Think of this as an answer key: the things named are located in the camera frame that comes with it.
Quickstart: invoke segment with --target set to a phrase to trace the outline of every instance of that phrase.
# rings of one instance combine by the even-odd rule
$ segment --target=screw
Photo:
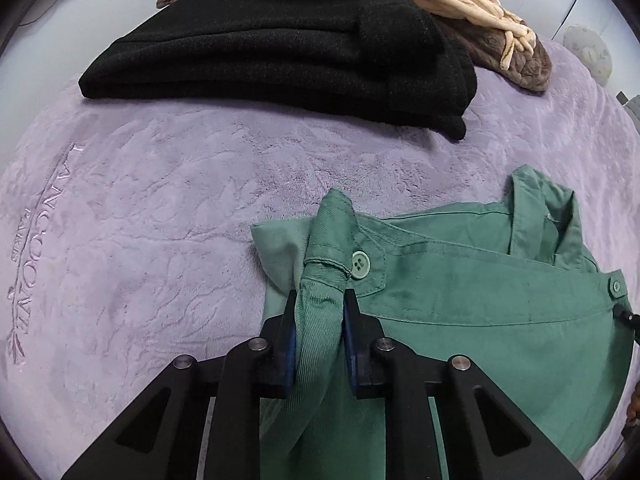
[[[190,355],[178,355],[177,358],[174,359],[174,366],[178,368],[178,370],[186,370],[193,364],[193,357]]]
[[[376,341],[376,347],[383,352],[389,352],[396,347],[396,343],[390,337],[381,337]]]
[[[469,370],[469,368],[471,368],[471,361],[469,360],[468,357],[465,357],[463,355],[456,355],[452,360],[451,360],[451,364],[453,365],[453,367],[456,370],[460,370],[460,371],[465,371],[465,370]]]
[[[267,348],[267,346],[269,346],[269,343],[264,338],[254,337],[253,339],[249,340],[249,348],[256,352],[264,350],[265,348]]]

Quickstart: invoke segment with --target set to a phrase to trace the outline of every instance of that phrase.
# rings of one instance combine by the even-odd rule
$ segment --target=lavender plush blanket
[[[562,46],[533,96],[478,69],[466,139],[255,102],[87,101],[69,86],[0,180],[0,415],[44,480],[177,354],[260,329],[249,227],[331,186],[376,216],[503,197],[528,163],[575,189],[586,245],[640,310],[640,136]],[[581,465],[589,477],[624,423]]]

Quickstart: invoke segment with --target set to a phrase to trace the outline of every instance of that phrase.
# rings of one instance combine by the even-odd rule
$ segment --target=green shirt
[[[268,276],[265,318],[296,302],[296,387],[261,410],[262,477],[385,477],[381,399],[356,400],[342,348],[342,297],[417,354],[466,354],[576,461],[618,405],[633,335],[622,273],[600,273],[582,243],[574,193],[529,166],[503,202],[380,220],[332,189],[314,218],[252,228]],[[368,256],[362,279],[353,253]]]

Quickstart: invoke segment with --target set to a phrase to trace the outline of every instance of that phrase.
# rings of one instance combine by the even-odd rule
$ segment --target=green button
[[[622,298],[626,296],[626,286],[622,274],[616,272],[609,278],[609,294],[612,298]]]
[[[351,275],[356,280],[366,278],[371,269],[371,262],[369,257],[362,251],[355,251],[351,257],[353,262],[353,268],[351,269]]]

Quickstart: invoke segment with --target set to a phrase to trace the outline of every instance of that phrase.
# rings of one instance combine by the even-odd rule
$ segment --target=black cloth
[[[412,0],[179,0],[79,84],[89,98],[269,101],[454,140],[477,87],[466,50]]]

